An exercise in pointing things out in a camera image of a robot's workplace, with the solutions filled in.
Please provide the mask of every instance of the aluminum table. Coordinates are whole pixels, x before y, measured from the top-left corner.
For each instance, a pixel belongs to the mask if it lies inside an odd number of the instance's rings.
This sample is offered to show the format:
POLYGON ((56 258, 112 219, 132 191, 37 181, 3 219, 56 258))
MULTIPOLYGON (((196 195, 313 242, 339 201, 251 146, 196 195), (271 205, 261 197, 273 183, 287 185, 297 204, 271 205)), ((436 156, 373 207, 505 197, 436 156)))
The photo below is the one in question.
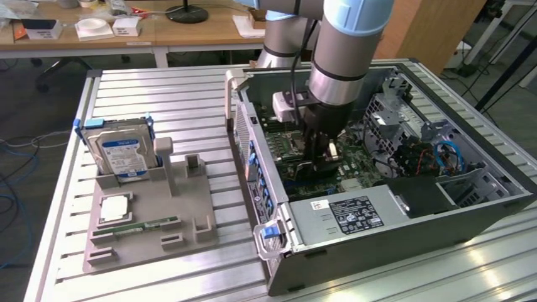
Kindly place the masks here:
MULTIPOLYGON (((537 182, 537 161, 427 68, 403 62, 502 154, 537 182)), ((96 166, 71 135, 25 301, 524 301, 537 298, 537 204, 465 244, 279 297, 267 296, 261 261, 239 190, 224 127, 224 73, 247 65, 89 73, 76 117, 151 112, 172 160, 200 152, 208 163, 219 245, 192 255, 97 275, 83 272, 96 166)), ((413 90, 425 116, 437 109, 413 90)))

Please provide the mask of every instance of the hard drive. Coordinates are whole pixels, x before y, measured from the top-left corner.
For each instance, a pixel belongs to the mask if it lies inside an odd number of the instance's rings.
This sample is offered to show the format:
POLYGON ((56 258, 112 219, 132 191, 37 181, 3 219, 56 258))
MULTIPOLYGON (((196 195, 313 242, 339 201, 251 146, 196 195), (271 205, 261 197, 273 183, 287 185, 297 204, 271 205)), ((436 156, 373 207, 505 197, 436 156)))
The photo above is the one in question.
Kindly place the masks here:
POLYGON ((128 120, 91 119, 75 131, 87 145, 100 175, 116 175, 119 182, 147 179, 148 169, 159 166, 153 150, 153 120, 149 115, 128 120))

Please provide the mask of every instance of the power supply label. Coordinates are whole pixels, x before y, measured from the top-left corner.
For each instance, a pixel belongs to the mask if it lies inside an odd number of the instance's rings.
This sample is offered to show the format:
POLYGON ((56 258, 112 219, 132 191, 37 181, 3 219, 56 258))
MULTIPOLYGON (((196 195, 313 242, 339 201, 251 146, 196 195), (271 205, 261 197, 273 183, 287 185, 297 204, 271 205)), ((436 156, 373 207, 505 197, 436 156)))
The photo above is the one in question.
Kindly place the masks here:
POLYGON ((329 208, 347 235, 384 226, 368 196, 331 203, 329 208))

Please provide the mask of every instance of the white label sticker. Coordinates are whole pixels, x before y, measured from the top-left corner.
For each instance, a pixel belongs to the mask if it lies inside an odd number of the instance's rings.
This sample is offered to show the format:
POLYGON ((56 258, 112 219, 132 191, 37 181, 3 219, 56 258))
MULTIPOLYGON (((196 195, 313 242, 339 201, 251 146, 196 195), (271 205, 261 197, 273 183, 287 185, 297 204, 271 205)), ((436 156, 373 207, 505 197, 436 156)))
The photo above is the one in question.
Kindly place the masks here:
POLYGON ((328 199, 312 201, 311 204, 315 211, 328 209, 328 199))
POLYGON ((151 45, 151 42, 127 42, 128 46, 151 45))
POLYGON ((139 172, 148 170, 144 156, 136 152, 139 148, 139 140, 119 140, 103 144, 109 166, 116 175, 133 177, 139 172))

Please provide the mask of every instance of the hard drive label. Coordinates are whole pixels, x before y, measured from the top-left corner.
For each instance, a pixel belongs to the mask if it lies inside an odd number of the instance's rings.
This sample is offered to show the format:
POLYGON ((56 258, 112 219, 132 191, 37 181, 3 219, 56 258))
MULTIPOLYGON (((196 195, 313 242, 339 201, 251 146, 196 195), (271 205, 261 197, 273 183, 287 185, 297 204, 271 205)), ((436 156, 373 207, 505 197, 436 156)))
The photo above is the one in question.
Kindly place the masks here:
POLYGON ((103 143, 109 166, 120 177, 135 177, 148 170, 144 156, 137 153, 139 140, 117 140, 103 143))
POLYGON ((368 196, 331 203, 329 208, 335 214, 339 227, 347 235, 384 226, 368 196))

